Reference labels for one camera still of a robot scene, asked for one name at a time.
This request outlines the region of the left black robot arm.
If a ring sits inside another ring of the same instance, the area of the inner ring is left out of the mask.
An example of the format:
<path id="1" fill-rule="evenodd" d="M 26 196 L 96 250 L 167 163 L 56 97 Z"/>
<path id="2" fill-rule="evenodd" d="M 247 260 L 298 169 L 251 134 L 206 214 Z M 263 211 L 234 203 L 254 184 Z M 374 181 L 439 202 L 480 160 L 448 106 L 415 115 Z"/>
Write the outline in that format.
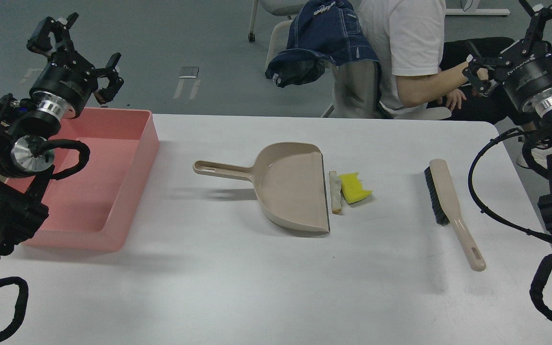
<path id="1" fill-rule="evenodd" d="M 0 98 L 0 258 L 33 238 L 48 218 L 42 199 L 50 181 L 77 174 L 89 162 L 86 144 L 55 138 L 63 119 L 80 116 L 91 96 L 109 103 L 124 84 L 116 70 L 120 53 L 97 68 L 77 52 L 70 29 L 78 17 L 76 12 L 64 21 L 46 17 L 37 25 L 26 47 L 46 57 L 46 67 L 27 98 L 10 93 Z M 16 286 L 18 295 L 0 343 L 22 325 L 29 296 L 21 277 L 0 279 L 0 288 L 6 286 Z"/>

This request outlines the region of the person's hand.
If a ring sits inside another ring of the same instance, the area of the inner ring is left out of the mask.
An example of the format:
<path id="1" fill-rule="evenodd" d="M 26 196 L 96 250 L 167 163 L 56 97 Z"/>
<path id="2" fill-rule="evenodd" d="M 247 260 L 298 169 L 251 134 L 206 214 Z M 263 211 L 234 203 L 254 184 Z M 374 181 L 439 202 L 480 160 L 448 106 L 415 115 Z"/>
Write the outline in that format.
<path id="1" fill-rule="evenodd" d="M 463 102 L 467 100 L 464 92 L 456 88 L 455 90 L 447 93 L 445 96 L 441 96 L 436 99 L 436 103 L 440 106 L 446 107 L 449 111 L 460 110 Z"/>

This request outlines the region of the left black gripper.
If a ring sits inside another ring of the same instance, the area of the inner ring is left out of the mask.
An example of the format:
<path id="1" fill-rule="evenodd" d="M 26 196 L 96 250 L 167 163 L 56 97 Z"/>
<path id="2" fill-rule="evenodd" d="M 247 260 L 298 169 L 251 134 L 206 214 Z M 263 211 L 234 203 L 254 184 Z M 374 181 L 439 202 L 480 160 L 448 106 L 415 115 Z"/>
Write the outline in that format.
<path id="1" fill-rule="evenodd" d="M 121 53 L 114 53 L 106 66 L 99 69 L 77 53 L 69 31 L 78 17 L 76 12 L 64 22 L 46 17 L 38 23 L 27 42 L 29 52 L 48 59 L 47 66 L 29 90 L 31 100 L 38 102 L 47 94 L 59 97 L 72 109 L 64 116 L 70 119 L 80 116 L 92 92 L 98 104 L 104 105 L 114 100 L 125 83 L 116 69 Z M 100 78 L 109 82 L 95 91 Z"/>

